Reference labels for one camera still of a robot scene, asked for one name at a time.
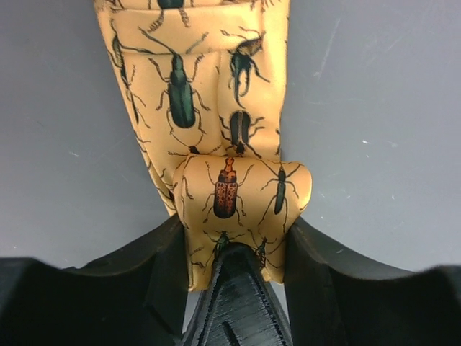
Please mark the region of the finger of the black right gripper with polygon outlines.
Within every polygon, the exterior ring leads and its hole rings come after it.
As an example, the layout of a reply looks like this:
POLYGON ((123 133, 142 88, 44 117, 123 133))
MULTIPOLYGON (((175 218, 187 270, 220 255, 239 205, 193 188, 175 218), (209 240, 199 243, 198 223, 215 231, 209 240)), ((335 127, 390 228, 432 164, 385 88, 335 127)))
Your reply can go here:
POLYGON ((214 261, 209 288, 200 294, 182 344, 293 344, 287 315, 249 246, 231 243, 214 261))

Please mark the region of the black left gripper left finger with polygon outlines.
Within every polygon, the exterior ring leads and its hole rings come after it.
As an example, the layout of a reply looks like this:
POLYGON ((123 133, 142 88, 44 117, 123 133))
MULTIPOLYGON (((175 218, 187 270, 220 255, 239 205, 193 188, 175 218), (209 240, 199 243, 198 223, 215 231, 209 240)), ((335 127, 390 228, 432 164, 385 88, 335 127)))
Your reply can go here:
POLYGON ((1 259, 3 345, 174 345, 188 277, 177 216, 87 265, 1 259))

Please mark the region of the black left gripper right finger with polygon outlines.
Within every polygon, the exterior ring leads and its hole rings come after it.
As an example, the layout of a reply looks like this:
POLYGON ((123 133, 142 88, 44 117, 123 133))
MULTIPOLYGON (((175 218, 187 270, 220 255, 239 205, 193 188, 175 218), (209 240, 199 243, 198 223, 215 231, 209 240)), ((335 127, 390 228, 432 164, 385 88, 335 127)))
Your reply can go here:
POLYGON ((287 234, 296 345, 458 345, 460 267, 411 272, 370 259, 302 218, 287 234))

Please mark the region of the yellow patterned necktie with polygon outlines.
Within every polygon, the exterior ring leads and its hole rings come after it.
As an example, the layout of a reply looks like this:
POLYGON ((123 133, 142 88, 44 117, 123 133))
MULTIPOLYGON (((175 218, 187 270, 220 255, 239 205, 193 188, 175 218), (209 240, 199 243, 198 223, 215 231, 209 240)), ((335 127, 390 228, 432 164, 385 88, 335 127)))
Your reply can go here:
POLYGON ((312 177, 280 148, 288 1, 95 1, 99 28, 148 173, 184 226, 189 289, 210 284, 231 242, 267 281, 312 177))

